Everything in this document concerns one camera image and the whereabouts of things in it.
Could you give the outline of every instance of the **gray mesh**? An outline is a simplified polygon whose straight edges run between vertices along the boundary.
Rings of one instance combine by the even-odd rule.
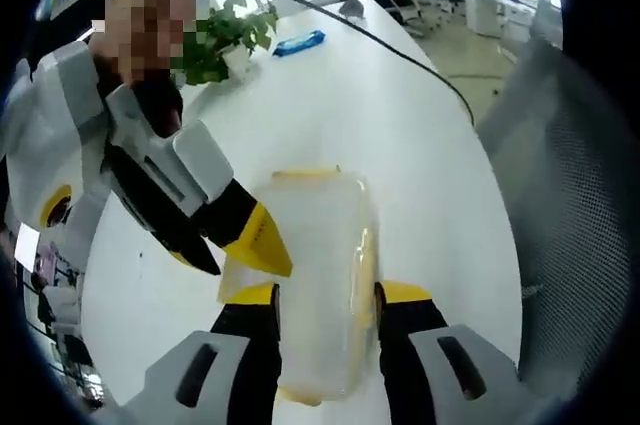
[[[611,99],[536,40],[478,134],[520,262],[521,379],[568,395],[594,370],[628,300],[640,148]]]

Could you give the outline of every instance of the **blue package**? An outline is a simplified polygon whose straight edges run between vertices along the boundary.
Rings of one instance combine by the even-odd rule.
[[[287,55],[292,55],[294,53],[301,52],[302,50],[306,50],[307,48],[315,47],[316,45],[320,45],[324,42],[325,34],[320,30],[314,30],[313,32],[303,35],[298,38],[291,38],[289,40],[284,40],[278,45],[276,45],[276,49],[273,51],[273,54],[278,57],[286,57]]]

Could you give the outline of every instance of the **potted plant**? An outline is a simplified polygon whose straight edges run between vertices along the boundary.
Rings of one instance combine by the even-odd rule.
[[[235,6],[247,0],[226,0],[221,10],[211,9],[207,20],[196,22],[195,32],[185,32],[182,57],[174,68],[182,71],[188,85],[222,82],[231,74],[242,76],[256,47],[268,50],[269,30],[275,32],[275,8],[240,18]]]

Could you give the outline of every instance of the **floor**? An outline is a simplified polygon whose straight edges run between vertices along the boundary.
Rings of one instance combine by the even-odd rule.
[[[500,53],[498,39],[475,34],[467,28],[464,17],[443,15],[429,7],[425,11],[429,25],[441,25],[434,27],[426,38],[416,38],[416,42],[438,71],[462,92],[477,125],[514,64]]]

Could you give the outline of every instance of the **white flower pot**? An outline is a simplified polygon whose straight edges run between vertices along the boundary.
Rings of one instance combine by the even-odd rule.
[[[229,77],[236,77],[239,80],[244,80],[249,70],[249,49],[244,45],[236,45],[233,48],[229,48],[228,51],[222,53],[227,67],[229,67]]]

